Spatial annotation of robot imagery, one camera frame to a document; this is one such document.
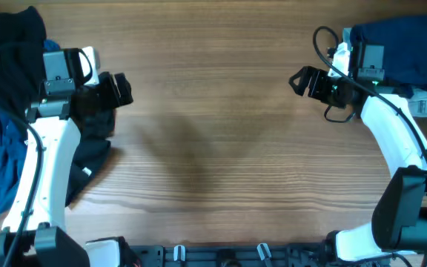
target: black cloth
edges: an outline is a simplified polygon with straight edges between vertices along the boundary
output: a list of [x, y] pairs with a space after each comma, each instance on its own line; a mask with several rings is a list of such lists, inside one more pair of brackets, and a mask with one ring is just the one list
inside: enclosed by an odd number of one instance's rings
[[[31, 43], [0, 52], [0, 105], [20, 117], [24, 116], [24, 110], [29, 107], [30, 102], [38, 97], [39, 85], [45, 77], [42, 59], [45, 39], [44, 22], [34, 7], [16, 14], [0, 13], [0, 46], [9, 42]], [[82, 137], [70, 168], [67, 205], [106, 161], [110, 151], [110, 141], [106, 138], [114, 129], [113, 111], [101, 112], [95, 116], [74, 116], [80, 122]], [[26, 139], [26, 130], [20, 130], [21, 137]], [[0, 145], [7, 145], [7, 142], [0, 142]], [[27, 147], [21, 146], [19, 149], [27, 150]], [[13, 191], [17, 188], [20, 175], [17, 171], [14, 171], [12, 177], [0, 174], [0, 186], [7, 187], [0, 188], [0, 191]]]
[[358, 24], [350, 39], [352, 45], [362, 41], [384, 45], [385, 77], [406, 88], [419, 85], [427, 90], [427, 15]]

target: wooden table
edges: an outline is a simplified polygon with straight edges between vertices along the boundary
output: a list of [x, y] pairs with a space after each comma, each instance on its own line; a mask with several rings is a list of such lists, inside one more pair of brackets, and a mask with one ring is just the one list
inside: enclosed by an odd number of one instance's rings
[[[0, 2], [0, 12], [27, 6]], [[288, 78], [325, 68], [316, 27], [427, 13], [427, 1], [34, 4], [50, 39], [96, 47], [102, 70], [125, 72], [133, 87], [110, 159], [67, 208], [78, 242], [319, 242], [371, 219], [390, 180], [373, 136], [360, 120], [326, 122], [326, 106], [296, 96]]]

